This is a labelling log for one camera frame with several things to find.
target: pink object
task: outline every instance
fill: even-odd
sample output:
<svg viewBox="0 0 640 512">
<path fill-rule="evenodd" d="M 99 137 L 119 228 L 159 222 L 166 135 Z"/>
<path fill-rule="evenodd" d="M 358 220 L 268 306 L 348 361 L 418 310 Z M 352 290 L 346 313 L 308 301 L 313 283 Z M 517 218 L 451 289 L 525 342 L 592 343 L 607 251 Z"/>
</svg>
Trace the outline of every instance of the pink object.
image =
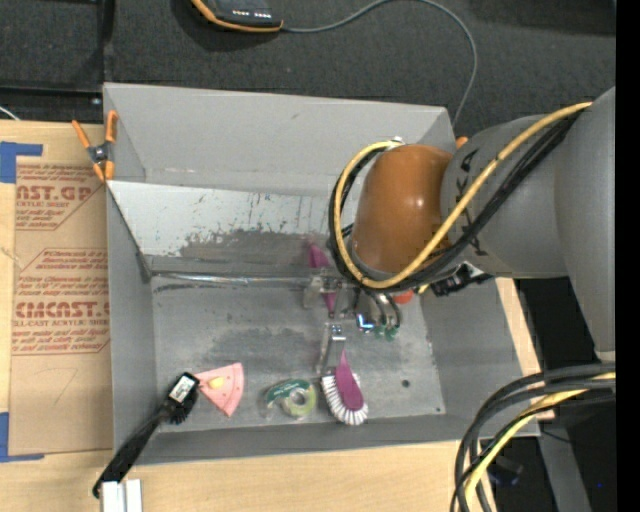
<svg viewBox="0 0 640 512">
<path fill-rule="evenodd" d="M 234 363 L 195 375 L 198 388 L 210 402 L 227 416 L 238 407 L 244 391 L 244 370 L 242 363 Z"/>
<path fill-rule="evenodd" d="M 336 368 L 335 373 L 336 387 L 343 405 L 351 411 L 359 411 L 364 406 L 364 397 L 360 386 L 353 376 L 349 362 L 347 361 L 347 352 L 342 351 L 340 356 L 340 364 Z"/>
<path fill-rule="evenodd" d="M 311 244 L 309 246 L 309 266 L 311 268 L 324 268 L 329 267 L 331 264 L 329 263 L 329 258 L 322 252 L 320 247 L 316 244 Z M 324 298 L 324 303 L 327 305 L 327 309 L 329 313 L 333 313 L 333 310 L 336 305 L 336 294 L 335 293 L 325 293 L 322 295 Z"/>
</svg>

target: cardboard sheet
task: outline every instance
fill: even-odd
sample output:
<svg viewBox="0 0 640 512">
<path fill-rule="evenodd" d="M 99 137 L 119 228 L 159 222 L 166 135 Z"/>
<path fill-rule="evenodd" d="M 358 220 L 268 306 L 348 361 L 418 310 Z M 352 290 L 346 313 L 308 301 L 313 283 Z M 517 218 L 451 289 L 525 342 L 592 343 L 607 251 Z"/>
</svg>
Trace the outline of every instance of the cardboard sheet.
<svg viewBox="0 0 640 512">
<path fill-rule="evenodd" d="M 9 454 L 110 448 L 104 185 L 70 123 L 0 122 L 0 141 L 42 145 L 16 159 Z"/>
</svg>

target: toothbrush bristles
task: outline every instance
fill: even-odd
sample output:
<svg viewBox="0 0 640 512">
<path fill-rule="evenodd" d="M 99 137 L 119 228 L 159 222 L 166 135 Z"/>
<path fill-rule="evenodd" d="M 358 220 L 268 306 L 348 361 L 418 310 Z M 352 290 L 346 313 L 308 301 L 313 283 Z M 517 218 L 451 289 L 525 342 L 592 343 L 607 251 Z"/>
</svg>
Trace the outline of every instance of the toothbrush bristles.
<svg viewBox="0 0 640 512">
<path fill-rule="evenodd" d="M 358 376 L 356 374 L 353 376 L 356 383 L 360 385 Z M 352 426 L 361 425 L 365 422 L 369 412 L 369 407 L 364 403 L 359 410 L 348 409 L 342 402 L 342 398 L 340 397 L 340 393 L 336 386 L 336 379 L 333 374 L 322 377 L 321 386 L 327 399 L 329 410 L 338 421 Z"/>
</svg>

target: white cable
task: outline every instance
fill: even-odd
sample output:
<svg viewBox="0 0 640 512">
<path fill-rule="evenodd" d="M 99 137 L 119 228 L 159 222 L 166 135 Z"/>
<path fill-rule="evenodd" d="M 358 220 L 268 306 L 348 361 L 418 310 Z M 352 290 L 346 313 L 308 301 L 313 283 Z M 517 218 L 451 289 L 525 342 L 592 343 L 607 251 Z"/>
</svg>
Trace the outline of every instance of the white cable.
<svg viewBox="0 0 640 512">
<path fill-rule="evenodd" d="M 377 0 L 363 7 L 359 11 L 353 13 L 351 16 L 348 16 L 347 18 L 337 21 L 335 23 L 331 23 L 330 25 L 324 25 L 316 28 L 289 28 L 284 26 L 282 27 L 282 31 L 290 32 L 292 34 L 315 34 L 318 32 L 324 32 L 326 30 L 333 30 L 334 28 L 342 27 L 347 23 L 354 21 L 360 16 L 363 16 L 364 14 L 372 11 L 376 7 L 380 7 L 381 5 L 387 4 L 389 2 L 394 2 L 394 1 L 396 0 Z M 451 121 L 452 128 L 455 128 L 456 122 L 458 121 L 458 117 L 460 116 L 460 112 L 462 111 L 462 108 L 467 102 L 467 97 L 469 96 L 471 87 L 473 87 L 473 83 L 475 82 L 475 79 L 476 79 L 476 73 L 478 71 L 478 51 L 476 49 L 476 43 L 473 39 L 473 36 L 471 35 L 471 31 L 467 28 L 467 26 L 463 23 L 463 21 L 456 14 L 451 12 L 449 9 L 447 9 L 446 7 L 440 4 L 432 2 L 431 0 L 415 0 L 415 1 L 430 5 L 431 7 L 434 7 L 442 11 L 443 13 L 445 13 L 447 16 L 449 16 L 462 29 L 462 31 L 464 32 L 464 35 L 467 38 L 467 41 L 469 42 L 469 46 L 471 47 L 471 53 L 473 55 L 473 67 L 471 69 L 471 76 L 469 77 L 469 83 L 467 84 L 467 88 L 465 89 L 464 94 L 462 95 L 462 99 L 460 100 L 458 109 L 456 110 L 456 113 L 453 116 L 453 120 Z"/>
<path fill-rule="evenodd" d="M 4 108 L 2 105 L 0 105 L 0 112 L 7 114 L 11 119 L 15 121 L 20 121 L 20 118 L 17 115 L 15 115 L 10 110 L 7 110 L 6 108 Z"/>
</svg>

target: yellow cable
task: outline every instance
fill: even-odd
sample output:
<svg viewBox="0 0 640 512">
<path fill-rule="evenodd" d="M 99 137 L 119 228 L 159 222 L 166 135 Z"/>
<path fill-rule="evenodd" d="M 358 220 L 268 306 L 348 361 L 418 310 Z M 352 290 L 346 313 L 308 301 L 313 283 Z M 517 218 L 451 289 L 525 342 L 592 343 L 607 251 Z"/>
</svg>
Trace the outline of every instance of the yellow cable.
<svg viewBox="0 0 640 512">
<path fill-rule="evenodd" d="M 601 375 L 593 377 L 593 380 L 615 379 L 615 378 L 616 378 L 616 372 L 608 372 L 608 373 L 603 373 Z M 585 391 L 587 390 L 576 389 L 573 391 L 562 391 L 559 393 L 552 393 L 550 395 L 546 395 L 545 397 L 538 400 L 536 403 L 530 405 L 524 411 L 522 411 L 518 415 L 518 417 L 522 417 L 520 421 L 515 423 L 513 427 L 511 427 L 507 432 L 505 432 L 505 434 L 498 440 L 498 442 L 493 446 L 493 448 L 489 451 L 489 453 L 487 453 L 487 455 L 482 459 L 482 462 L 478 464 L 478 466 L 469 475 L 469 479 L 467 480 L 464 486 L 464 493 L 465 493 L 467 502 L 471 501 L 473 497 L 473 493 L 476 490 L 476 486 L 480 481 L 480 478 L 489 467 L 489 464 L 491 464 L 491 462 L 493 462 L 493 460 L 496 458 L 500 450 L 502 450 L 504 445 L 509 442 L 509 440 L 516 434 L 516 432 L 518 432 L 524 425 L 526 425 L 529 421 L 531 421 L 535 417 L 535 415 L 530 415 L 530 413 L 540 409 L 545 409 L 549 406 L 557 405 L 560 402 L 563 402 L 564 400 L 568 400 L 569 398 L 572 398 L 574 396 L 580 395 Z"/>
<path fill-rule="evenodd" d="M 372 148 L 374 146 L 378 146 L 378 145 L 382 145 L 382 147 L 384 147 L 384 146 L 390 147 L 390 146 L 388 146 L 389 142 L 384 142 L 384 143 L 372 144 L 371 146 L 368 146 L 367 148 L 361 150 L 351 160 L 351 162 L 349 162 L 347 167 L 345 167 L 344 171 L 342 172 L 342 174 L 340 176 L 340 179 L 338 180 L 338 184 L 336 186 L 336 195 L 335 195 L 335 198 L 334 198 L 333 225 L 334 225 L 334 231 L 335 231 L 335 234 L 336 234 L 336 241 L 337 241 L 337 244 L 338 244 L 338 250 L 340 251 L 340 255 L 341 255 L 342 259 L 344 260 L 345 265 L 347 266 L 347 268 L 351 272 L 351 274 L 353 274 L 353 276 L 358 281 L 360 281 L 360 283 L 362 283 L 363 285 L 368 286 L 369 288 L 375 288 L 375 289 L 389 288 L 390 286 L 398 284 L 404 278 L 406 278 L 409 275 L 411 275 L 413 272 L 415 272 L 427 260 L 427 258 L 433 252 L 433 250 L 440 244 L 442 239 L 447 235 L 447 232 L 449 231 L 451 226 L 453 226 L 454 222 L 456 220 L 458 220 L 458 217 L 464 212 L 464 210 L 466 209 L 467 205 L 471 202 L 473 197 L 477 194 L 477 192 L 480 189 L 480 187 L 484 184 L 484 182 L 487 180 L 487 178 L 493 173 L 493 171 L 496 169 L 496 167 L 498 167 L 498 165 L 502 161 L 507 159 L 516 149 L 518 149 L 522 144 L 524 144 L 533 135 L 535 135 L 539 131 L 543 130 L 544 128 L 549 126 L 551 123 L 554 123 L 554 122 L 558 121 L 559 119 L 562 119 L 563 117 L 569 116 L 569 115 L 571 115 L 571 114 L 573 114 L 575 112 L 578 112 L 580 110 L 584 110 L 585 108 L 589 107 L 590 105 L 591 105 L 591 102 L 578 103 L 576 105 L 557 110 L 557 111 L 555 111 L 555 112 L 543 117 L 542 119 L 536 121 L 529 128 L 527 128 L 525 131 L 523 131 L 520 135 L 515 137 L 511 142 L 509 142 L 509 144 L 507 144 L 502 149 L 502 151 L 500 151 L 500 153 L 498 153 L 498 156 L 496 158 L 494 158 L 491 162 L 489 162 L 489 164 L 476 177 L 476 179 L 473 181 L 473 183 L 469 187 L 469 190 L 467 190 L 467 192 L 464 194 L 464 196 L 462 196 L 462 198 L 460 199 L 458 204 L 455 206 L 453 211 L 449 214 L 447 219 L 440 226 L 438 231 L 434 234 L 433 238 L 429 241 L 429 243 L 425 246 L 425 248 L 420 252 L 420 254 L 411 263 L 409 263 L 409 265 L 407 265 L 403 270 L 398 272 L 396 275 L 394 275 L 394 276 L 392 276 L 392 277 L 390 277 L 388 279 L 384 279 L 382 281 L 376 281 L 374 279 L 370 279 L 370 278 L 364 276 L 364 274 L 360 271 L 360 269 L 356 266 L 356 264 L 351 259 L 351 256 L 349 255 L 349 252 L 347 251 L 346 245 L 344 243 L 344 239 L 342 237 L 342 230 L 341 230 L 342 212 L 340 211 L 341 210 L 340 209 L 340 202 L 341 202 L 341 199 L 342 199 L 342 192 L 344 190 L 344 186 L 345 186 L 345 183 L 347 181 L 347 178 L 349 177 L 349 174 L 351 174 L 351 171 L 353 170 L 353 167 L 355 167 L 357 162 L 361 158 L 363 158 L 363 156 L 365 156 L 370 151 L 372 151 L 372 149 L 370 149 L 370 148 Z"/>
</svg>

